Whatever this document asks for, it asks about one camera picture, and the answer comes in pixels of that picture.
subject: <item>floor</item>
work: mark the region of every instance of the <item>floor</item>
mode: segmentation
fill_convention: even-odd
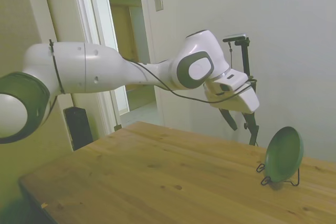
[[[160,125],[160,118],[155,101],[121,115],[120,117],[123,127],[138,121]]]
[[[130,112],[120,116],[123,127],[138,121],[160,125],[154,86],[143,86],[127,91],[127,98]]]
[[[127,91],[127,100],[130,111],[154,102],[156,100],[154,86],[147,85]]]

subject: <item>speaker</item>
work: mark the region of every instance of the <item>speaker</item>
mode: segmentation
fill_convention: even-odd
[[[74,151],[93,142],[88,116],[85,109],[70,107],[64,109],[65,118],[72,138]]]

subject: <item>wood grain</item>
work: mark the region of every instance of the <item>wood grain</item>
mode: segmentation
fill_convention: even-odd
[[[304,158],[299,187],[263,187],[265,151],[139,122],[21,183],[61,224],[335,224],[336,164]]]

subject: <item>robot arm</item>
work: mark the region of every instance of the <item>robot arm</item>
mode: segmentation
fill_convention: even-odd
[[[231,69],[215,36],[208,30],[188,36],[176,58],[143,65],[123,59],[109,47],[80,42],[36,44],[25,54],[22,72],[0,78],[0,143],[32,134],[47,118],[62,93],[95,93],[127,84],[152,84],[171,90],[204,85],[210,102],[225,110],[253,113],[259,107],[245,73]]]

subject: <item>door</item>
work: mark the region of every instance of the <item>door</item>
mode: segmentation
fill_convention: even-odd
[[[127,60],[139,62],[129,6],[111,5],[111,11],[119,53]],[[125,87],[129,91],[139,86],[130,84]]]

